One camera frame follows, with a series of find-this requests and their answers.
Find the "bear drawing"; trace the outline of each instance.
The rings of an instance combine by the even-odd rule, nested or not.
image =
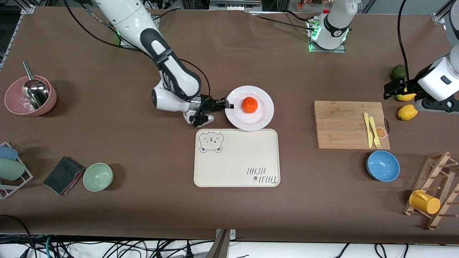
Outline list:
[[[201,143],[201,147],[199,147],[199,151],[205,153],[207,151],[215,151],[217,153],[222,152],[222,142],[223,142],[223,134],[221,133],[201,133],[199,136],[199,142]]]

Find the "orange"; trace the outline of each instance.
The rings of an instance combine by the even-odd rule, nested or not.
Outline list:
[[[245,113],[253,113],[258,108],[258,102],[252,97],[247,97],[242,101],[242,111]]]
[[[376,135],[378,135],[379,139],[384,139],[387,137],[386,130],[384,130],[384,128],[381,127],[376,128]]]

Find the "white floor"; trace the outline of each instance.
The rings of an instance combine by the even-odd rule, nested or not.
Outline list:
[[[147,241],[149,248],[157,246],[156,241]],[[204,243],[192,246],[194,254],[207,252],[212,243]],[[272,242],[232,242],[229,247],[228,258],[335,258],[339,255],[345,244],[326,244],[326,243],[272,243]],[[76,258],[101,258],[104,253],[112,246],[109,243],[100,243],[95,245],[74,244],[69,247],[69,252]],[[167,248],[182,248],[186,246],[186,241],[175,241]],[[384,245],[388,258],[402,258],[405,251],[405,245]],[[26,250],[25,246],[10,244],[0,245],[0,258],[17,258]],[[127,252],[125,258],[143,258],[147,257],[146,252]],[[161,252],[162,257],[166,258],[172,252]],[[173,258],[180,257],[185,252],[176,253]],[[28,258],[33,258],[32,250],[28,253]],[[46,258],[46,255],[39,252],[39,258]],[[373,244],[350,244],[341,258],[378,258]],[[457,258],[459,257],[459,247],[453,246],[428,246],[428,245],[410,245],[407,258]]]

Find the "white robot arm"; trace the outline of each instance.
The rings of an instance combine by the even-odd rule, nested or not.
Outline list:
[[[183,112],[187,123],[201,127],[213,121],[213,115],[205,113],[229,107],[225,99],[199,95],[201,79],[175,55],[140,0],[97,0],[96,4],[127,43],[144,51],[158,66],[161,80],[151,95],[156,108]]]
[[[357,0],[335,0],[329,13],[314,18],[319,26],[311,39],[323,49],[336,49],[344,41],[357,10]]]
[[[459,25],[459,1],[451,8],[453,26]],[[384,99],[395,95],[415,93],[418,111],[447,112],[459,114],[459,101],[454,94],[459,91],[459,44],[422,69],[414,79],[397,78],[384,86]]]

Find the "wooden cutting board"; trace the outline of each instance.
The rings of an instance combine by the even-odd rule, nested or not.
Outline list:
[[[380,102],[314,101],[314,112],[319,149],[369,150],[364,112],[386,130]],[[380,142],[383,150],[391,149],[389,136]]]

